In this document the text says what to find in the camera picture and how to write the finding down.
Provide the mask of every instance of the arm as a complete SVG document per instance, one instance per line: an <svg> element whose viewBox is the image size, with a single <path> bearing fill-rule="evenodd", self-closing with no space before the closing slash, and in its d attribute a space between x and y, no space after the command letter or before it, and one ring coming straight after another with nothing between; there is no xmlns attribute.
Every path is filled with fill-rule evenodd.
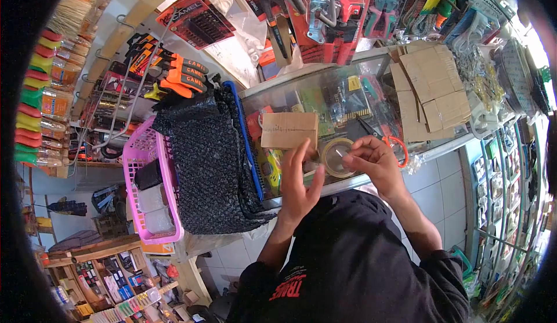
<svg viewBox="0 0 557 323"><path fill-rule="evenodd" d="M311 154L309 144L310 140L306 139L298 148L289 151L282 158L282 208L278 213L276 226L257 258L257 261L270 266L275 273L278 273L284 264L294 230L316 205L325 181L325 167L320 165L311 187L306 189L303 185L302 163Z"/></svg>
<svg viewBox="0 0 557 323"><path fill-rule="evenodd" d="M345 166L366 173L408 236L416 254L425 260L431 252L442 250L441 235L420 210L406 189L393 149L372 135L358 139L350 155L343 158Z"/></svg>

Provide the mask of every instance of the hand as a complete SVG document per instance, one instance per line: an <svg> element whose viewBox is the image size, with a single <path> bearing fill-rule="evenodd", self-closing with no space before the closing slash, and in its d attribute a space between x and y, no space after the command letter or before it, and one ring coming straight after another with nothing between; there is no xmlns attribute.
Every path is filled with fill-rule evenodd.
<svg viewBox="0 0 557 323"><path fill-rule="evenodd" d="M303 185L302 163L314 152L313 149L308 148L309 145L310 139L307 138L282 158L282 208L278 213L278 222L292 227L292 231L316 205L325 181L325 167L319 165L311 187L306 189Z"/></svg>
<svg viewBox="0 0 557 323"><path fill-rule="evenodd" d="M372 135L362 137L352 144L352 151L343 158L343 165L367 174L380 198L388 203L394 198L409 194L393 149Z"/></svg>

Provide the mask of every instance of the glass display case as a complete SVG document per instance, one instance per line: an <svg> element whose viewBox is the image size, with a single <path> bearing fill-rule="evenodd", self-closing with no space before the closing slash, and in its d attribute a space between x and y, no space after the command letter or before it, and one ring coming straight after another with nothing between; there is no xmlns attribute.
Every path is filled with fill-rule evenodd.
<svg viewBox="0 0 557 323"><path fill-rule="evenodd" d="M279 75L239 93L246 115L254 154L260 166L266 203L280 205L281 150L262 149L260 146L261 117L263 112L313 111L319 118L317 150L323 157L327 144L338 138L356 140L369 133L360 120L380 135L403 139L400 110L390 73L391 58L387 48L356 53L352 65L337 67L323 64L305 66L288 75ZM409 153L408 168L463 146L473 135L466 126L455 128L453 139L405 143ZM404 159L399 145L393 147L397 158ZM304 166L311 180L314 167ZM369 183L365 174L346 177L329 174L325 179L323 195L351 189Z"/></svg>

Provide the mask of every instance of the pink plastic basket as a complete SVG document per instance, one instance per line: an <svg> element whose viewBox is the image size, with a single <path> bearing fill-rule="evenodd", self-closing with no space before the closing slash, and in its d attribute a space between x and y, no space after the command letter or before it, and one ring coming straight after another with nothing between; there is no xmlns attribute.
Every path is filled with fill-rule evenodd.
<svg viewBox="0 0 557 323"><path fill-rule="evenodd" d="M184 228L178 216L178 181L174 172L172 151L168 138L151 128L155 116L148 118L131 135L124 146L122 160L124 162L124 176L131 212L139 237L146 244L175 242L184 237ZM149 162L159 158L160 172L163 175L164 189L167 193L168 204L176 230L160 234L149 232L145 226L145 216L138 210L138 188L134 184L135 172Z"/></svg>

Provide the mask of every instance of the scissors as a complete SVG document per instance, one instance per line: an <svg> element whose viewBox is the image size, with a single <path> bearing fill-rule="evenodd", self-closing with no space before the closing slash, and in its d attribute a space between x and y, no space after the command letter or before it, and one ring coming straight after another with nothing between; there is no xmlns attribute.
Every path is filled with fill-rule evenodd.
<svg viewBox="0 0 557 323"><path fill-rule="evenodd" d="M402 162L402 164L399 163L398 166L399 166L399 168L406 167L406 164L408 163L408 149L406 148L406 145L404 144L403 141L401 141L399 138L397 138L395 136L383 136L383 135L381 135L377 128L373 128L371 125L366 123L364 121L364 119L359 117L359 115L356 115L356 119L358 119L358 121L360 122L360 125L364 128L364 130L366 130L366 132L368 134L370 134L373 137L385 142L387 146L391 146L390 141L398 143L402 147L402 150L404 151L404 161Z"/></svg>

